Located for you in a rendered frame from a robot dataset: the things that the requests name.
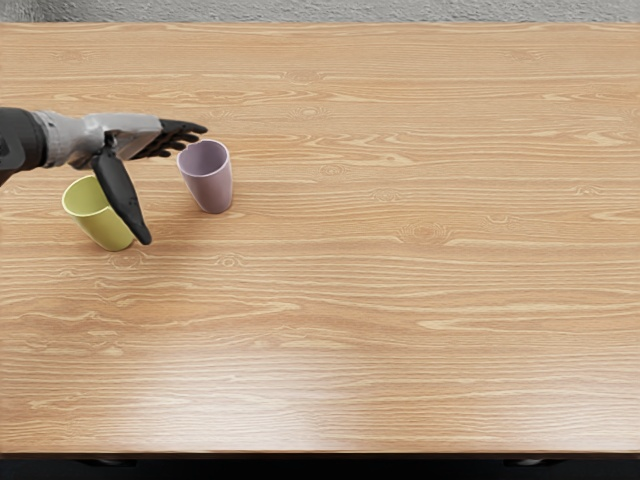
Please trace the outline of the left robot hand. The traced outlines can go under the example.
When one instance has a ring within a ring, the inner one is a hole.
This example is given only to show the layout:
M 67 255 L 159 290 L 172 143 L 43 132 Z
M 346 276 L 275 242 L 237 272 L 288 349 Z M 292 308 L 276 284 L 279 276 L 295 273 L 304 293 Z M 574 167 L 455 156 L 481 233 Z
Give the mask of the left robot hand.
M 196 123 L 137 113 L 94 113 L 75 118 L 36 111 L 34 116 L 47 141 L 45 166 L 91 169 L 110 206 L 143 245 L 149 245 L 152 236 L 124 163 L 169 157 L 208 132 Z

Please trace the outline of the yellow-green cup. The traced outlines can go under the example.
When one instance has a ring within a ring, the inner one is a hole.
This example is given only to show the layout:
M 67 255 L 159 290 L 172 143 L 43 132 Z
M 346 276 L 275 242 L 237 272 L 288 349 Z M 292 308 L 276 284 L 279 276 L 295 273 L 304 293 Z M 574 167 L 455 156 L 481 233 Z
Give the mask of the yellow-green cup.
M 113 210 L 94 176 L 71 183 L 61 203 L 79 228 L 102 249 L 117 252 L 133 243 L 133 234 Z

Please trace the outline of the lilac cup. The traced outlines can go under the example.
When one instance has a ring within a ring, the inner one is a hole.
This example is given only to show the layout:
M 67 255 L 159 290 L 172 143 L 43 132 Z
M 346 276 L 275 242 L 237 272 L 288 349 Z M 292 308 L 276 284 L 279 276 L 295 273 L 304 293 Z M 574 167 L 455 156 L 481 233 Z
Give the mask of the lilac cup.
M 232 204 L 233 180 L 227 147 L 201 140 L 180 152 L 176 160 L 182 178 L 200 209 L 221 214 Z

